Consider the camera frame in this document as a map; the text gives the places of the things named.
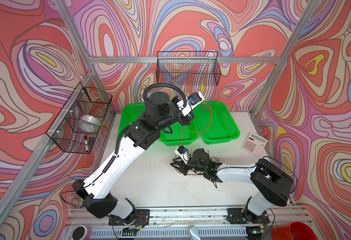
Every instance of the white bowl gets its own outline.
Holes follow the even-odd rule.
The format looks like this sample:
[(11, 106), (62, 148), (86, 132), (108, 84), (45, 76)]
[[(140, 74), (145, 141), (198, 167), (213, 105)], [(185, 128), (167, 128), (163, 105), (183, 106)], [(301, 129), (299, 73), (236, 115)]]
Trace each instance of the white bowl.
[(101, 122), (96, 117), (93, 117), (91, 115), (82, 115), (79, 119), (96, 125), (94, 126), (91, 124), (89, 125), (80, 124), (79, 127), (85, 132), (97, 132), (98, 128), (101, 126)]

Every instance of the black wire basket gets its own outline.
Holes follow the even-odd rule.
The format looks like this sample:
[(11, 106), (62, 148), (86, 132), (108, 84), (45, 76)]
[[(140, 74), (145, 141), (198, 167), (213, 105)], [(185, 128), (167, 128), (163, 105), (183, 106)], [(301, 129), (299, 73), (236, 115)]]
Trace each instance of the black wire basket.
[(159, 51), (157, 82), (217, 86), (221, 78), (217, 55), (217, 51)]
[(53, 135), (48, 136), (63, 152), (90, 154), (111, 101), (112, 96), (103, 90), (82, 87)]

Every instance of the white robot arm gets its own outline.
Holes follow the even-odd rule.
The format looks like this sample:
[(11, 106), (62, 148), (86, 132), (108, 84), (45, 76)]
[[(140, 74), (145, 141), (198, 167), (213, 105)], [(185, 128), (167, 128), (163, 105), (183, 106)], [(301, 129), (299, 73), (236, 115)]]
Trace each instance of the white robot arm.
[(204, 149), (197, 149), (191, 155), (184, 146), (180, 146), (174, 152), (179, 161), (170, 165), (184, 175), (192, 170), (202, 172), (200, 175), (212, 182), (247, 182), (258, 188), (259, 192), (250, 197), (242, 209), (243, 219), (236, 223), (254, 223), (254, 219), (272, 205), (284, 207), (287, 204), (293, 180), (266, 159), (250, 165), (227, 165), (212, 161)]
[[(152, 93), (147, 97), (150, 89), (168, 87), (177, 91), (178, 97), (171, 101), (164, 92)], [(135, 217), (132, 203), (127, 199), (117, 199), (110, 193), (110, 189), (122, 172), (140, 154), (160, 137), (160, 132), (172, 134), (171, 125), (179, 122), (183, 126), (190, 125), (193, 118), (192, 110), (205, 98), (201, 92), (188, 96), (171, 84), (152, 84), (144, 91), (145, 112), (131, 125), (126, 126), (119, 134), (115, 151), (107, 160), (85, 180), (76, 180), (72, 185), (76, 193), (84, 199), (86, 209), (98, 218), (108, 214), (126, 219), (129, 223)]]

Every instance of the green plastic basket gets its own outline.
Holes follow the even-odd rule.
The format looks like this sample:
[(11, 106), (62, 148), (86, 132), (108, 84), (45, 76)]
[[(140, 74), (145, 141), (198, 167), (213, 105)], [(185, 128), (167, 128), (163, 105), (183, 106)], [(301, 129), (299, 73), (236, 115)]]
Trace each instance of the green plastic basket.
[[(167, 146), (178, 146), (181, 142), (183, 126), (181, 126), (179, 122), (176, 122), (171, 126), (171, 128), (173, 130), (173, 134), (167, 134), (161, 131), (161, 138), (159, 140)], [(185, 129), (183, 130), (182, 145), (189, 145), (197, 140), (198, 133), (196, 132), (198, 132), (197, 124), (193, 119), (190, 126), (185, 126)]]
[[(132, 122), (138, 119), (141, 113), (143, 113), (145, 110), (145, 104), (144, 103), (134, 103), (134, 104), (129, 104), (124, 107), (122, 110), (122, 116), (121, 116), (121, 122), (119, 123), (119, 128), (118, 128), (118, 134), (121, 132), (121, 130), (126, 127), (127, 125), (130, 125)], [(173, 134), (166, 134), (161, 131), (161, 138), (159, 139), (161, 142), (166, 144), (167, 146), (176, 146), (179, 145), (181, 142), (181, 137), (182, 137), (182, 126), (179, 124), (179, 122), (173, 124), (171, 126), (173, 130)], [(195, 141), (198, 138), (198, 128), (197, 128), (197, 123), (195, 120), (192, 120), (192, 123), (190, 126), (186, 126), (184, 129), (183, 133), (183, 139), (182, 139), (182, 144), (183, 145), (188, 145)]]
[[(206, 102), (212, 110), (211, 124), (206, 132), (201, 133), (206, 144), (228, 142), (240, 136), (240, 130), (235, 124), (226, 106), (217, 101)], [(210, 122), (210, 108), (206, 104), (199, 104), (194, 110), (195, 120), (202, 132)]]
[(130, 125), (138, 119), (138, 117), (145, 111), (144, 103), (133, 103), (125, 106), (122, 110), (121, 121), (119, 122), (118, 134), (121, 130)]

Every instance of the white floor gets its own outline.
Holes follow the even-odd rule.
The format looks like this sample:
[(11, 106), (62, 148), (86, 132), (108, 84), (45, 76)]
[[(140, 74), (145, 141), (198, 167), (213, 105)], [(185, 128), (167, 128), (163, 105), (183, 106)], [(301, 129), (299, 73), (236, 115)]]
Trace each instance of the white floor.
[[(242, 149), (250, 132), (256, 133), (247, 112), (231, 113), (240, 137), (227, 143), (208, 145), (201, 135), (188, 149), (209, 150), (210, 157), (218, 157), (224, 164), (244, 165), (258, 161), (258, 157)], [(121, 114), (117, 114), (102, 162), (115, 148)], [(166, 146), (159, 140), (135, 159), (111, 189), (117, 198), (127, 197), (136, 207), (178, 207), (244, 205), (255, 195), (257, 188), (244, 182), (217, 183), (218, 189), (201, 175), (184, 176), (170, 166), (176, 146)]]

